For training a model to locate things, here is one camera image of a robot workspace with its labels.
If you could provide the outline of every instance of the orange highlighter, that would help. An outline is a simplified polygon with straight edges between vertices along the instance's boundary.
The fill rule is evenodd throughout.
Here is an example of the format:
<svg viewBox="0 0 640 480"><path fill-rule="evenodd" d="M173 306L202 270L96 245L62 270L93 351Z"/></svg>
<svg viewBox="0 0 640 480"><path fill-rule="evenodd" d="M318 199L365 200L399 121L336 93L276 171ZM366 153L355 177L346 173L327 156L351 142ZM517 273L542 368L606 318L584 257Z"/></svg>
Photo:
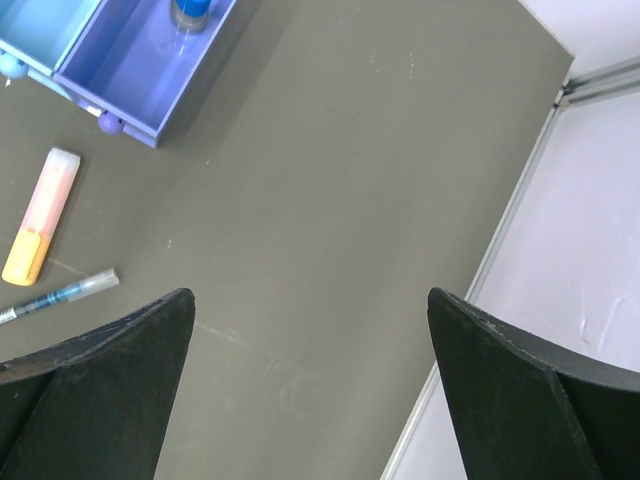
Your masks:
<svg viewBox="0 0 640 480"><path fill-rule="evenodd" d="M59 148L49 152L2 271L5 282L26 287L37 280L79 167L78 155Z"/></svg>

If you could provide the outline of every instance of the blue pen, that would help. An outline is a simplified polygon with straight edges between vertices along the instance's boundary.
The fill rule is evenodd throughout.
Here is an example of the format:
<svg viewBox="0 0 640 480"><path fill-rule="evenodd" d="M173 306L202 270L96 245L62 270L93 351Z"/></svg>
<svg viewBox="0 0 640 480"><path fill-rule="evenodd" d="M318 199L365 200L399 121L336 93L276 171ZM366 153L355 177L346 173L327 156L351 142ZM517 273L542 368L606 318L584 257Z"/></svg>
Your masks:
<svg viewBox="0 0 640 480"><path fill-rule="evenodd" d="M36 298L24 305L19 305L5 310L0 313L0 325L10 322L11 320L15 320L23 315L27 315L28 313L35 312L36 310L42 310L43 308L50 307L56 303L75 302L81 298L106 290L107 288L115 287L119 283L120 279L118 278L116 271L112 268L111 270L99 273L93 277L85 278L78 283L74 283L48 295Z"/></svg>

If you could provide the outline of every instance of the round knob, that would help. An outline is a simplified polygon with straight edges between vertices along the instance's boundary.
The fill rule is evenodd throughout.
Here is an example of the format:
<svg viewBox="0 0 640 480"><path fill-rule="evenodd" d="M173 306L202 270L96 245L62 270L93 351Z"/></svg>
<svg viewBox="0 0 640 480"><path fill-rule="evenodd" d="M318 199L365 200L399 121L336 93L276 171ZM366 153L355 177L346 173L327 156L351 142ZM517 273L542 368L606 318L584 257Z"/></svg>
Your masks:
<svg viewBox="0 0 640 480"><path fill-rule="evenodd" d="M29 66L8 53L0 53L0 73L9 78L26 77Z"/></svg>
<svg viewBox="0 0 640 480"><path fill-rule="evenodd" d="M104 133L117 135L124 130L124 123L113 113L104 112L98 119L98 124Z"/></svg>

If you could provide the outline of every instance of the drawer organizer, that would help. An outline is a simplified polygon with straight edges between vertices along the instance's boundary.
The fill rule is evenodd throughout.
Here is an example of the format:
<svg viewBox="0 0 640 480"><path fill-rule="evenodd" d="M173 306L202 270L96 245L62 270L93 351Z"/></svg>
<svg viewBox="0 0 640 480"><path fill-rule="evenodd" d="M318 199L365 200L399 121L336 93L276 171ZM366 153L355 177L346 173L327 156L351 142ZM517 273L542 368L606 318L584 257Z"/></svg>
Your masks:
<svg viewBox="0 0 640 480"><path fill-rule="evenodd" d="M105 133L158 141L236 0L187 34L171 0L0 0L0 73L30 76L99 117Z"/></svg>

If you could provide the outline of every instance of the light blue drawer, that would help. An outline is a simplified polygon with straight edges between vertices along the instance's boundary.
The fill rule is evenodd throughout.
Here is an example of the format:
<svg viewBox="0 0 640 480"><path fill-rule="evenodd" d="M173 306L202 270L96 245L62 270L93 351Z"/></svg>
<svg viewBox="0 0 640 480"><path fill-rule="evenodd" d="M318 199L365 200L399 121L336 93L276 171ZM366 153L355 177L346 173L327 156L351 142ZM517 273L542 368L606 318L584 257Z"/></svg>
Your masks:
<svg viewBox="0 0 640 480"><path fill-rule="evenodd" d="M34 69L38 81L52 77L100 2L0 0L0 73L19 78Z"/></svg>

